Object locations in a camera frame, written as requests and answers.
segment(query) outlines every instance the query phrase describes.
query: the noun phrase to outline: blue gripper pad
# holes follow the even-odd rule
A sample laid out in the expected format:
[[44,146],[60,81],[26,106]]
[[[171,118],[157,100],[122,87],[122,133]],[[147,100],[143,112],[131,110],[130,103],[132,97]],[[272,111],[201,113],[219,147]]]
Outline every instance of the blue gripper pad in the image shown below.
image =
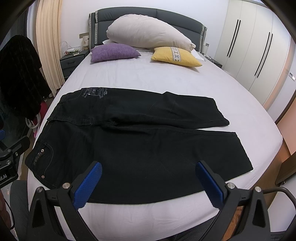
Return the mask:
[[97,162],[74,192],[73,206],[76,210],[84,207],[102,176],[102,164]]
[[5,138],[5,130],[0,130],[0,141]]
[[195,174],[198,177],[201,185],[205,189],[205,192],[212,205],[216,208],[221,209],[224,206],[223,192],[219,188],[218,184],[215,182],[214,178],[200,161],[196,163]]

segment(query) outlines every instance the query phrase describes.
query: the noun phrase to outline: nightstand drawer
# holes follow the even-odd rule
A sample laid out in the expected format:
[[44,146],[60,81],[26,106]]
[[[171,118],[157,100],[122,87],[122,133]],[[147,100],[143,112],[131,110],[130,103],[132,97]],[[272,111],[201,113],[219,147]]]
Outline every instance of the nightstand drawer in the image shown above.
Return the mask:
[[68,58],[65,60],[61,60],[61,68],[66,69],[66,68],[71,68],[71,67],[77,67],[82,60],[84,59],[84,55],[79,55],[79,56],[74,56],[72,58]]
[[72,68],[63,69],[63,76],[69,77],[75,69],[76,69],[76,66]]

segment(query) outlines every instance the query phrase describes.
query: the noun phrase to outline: purple pillow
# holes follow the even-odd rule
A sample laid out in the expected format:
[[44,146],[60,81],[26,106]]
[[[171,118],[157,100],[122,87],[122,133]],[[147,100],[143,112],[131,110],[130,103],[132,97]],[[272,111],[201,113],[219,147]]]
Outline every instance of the purple pillow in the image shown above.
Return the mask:
[[104,44],[91,50],[91,62],[101,62],[105,60],[115,60],[123,58],[135,58],[141,54],[133,47],[125,44]]

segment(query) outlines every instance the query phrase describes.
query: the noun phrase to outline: silver screw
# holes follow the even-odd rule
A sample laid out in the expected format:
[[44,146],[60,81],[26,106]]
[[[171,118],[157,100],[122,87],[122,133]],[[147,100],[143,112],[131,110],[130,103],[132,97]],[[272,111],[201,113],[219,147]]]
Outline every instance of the silver screw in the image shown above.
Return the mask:
[[38,187],[37,189],[36,189],[36,192],[42,192],[43,191],[43,187]]
[[70,183],[64,183],[62,187],[64,189],[68,189],[70,186],[71,186]]
[[256,191],[256,192],[261,192],[262,189],[261,189],[261,187],[255,187],[255,191]]
[[227,187],[229,187],[230,189],[234,189],[235,185],[233,183],[227,183]]

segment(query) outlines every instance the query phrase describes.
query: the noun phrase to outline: yellow pillow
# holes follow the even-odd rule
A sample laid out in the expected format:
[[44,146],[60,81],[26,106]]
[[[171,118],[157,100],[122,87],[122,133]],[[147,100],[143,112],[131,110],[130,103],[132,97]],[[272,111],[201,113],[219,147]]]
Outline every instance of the yellow pillow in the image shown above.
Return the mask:
[[176,47],[158,47],[154,49],[151,60],[182,65],[186,67],[201,67],[202,64],[188,51]]

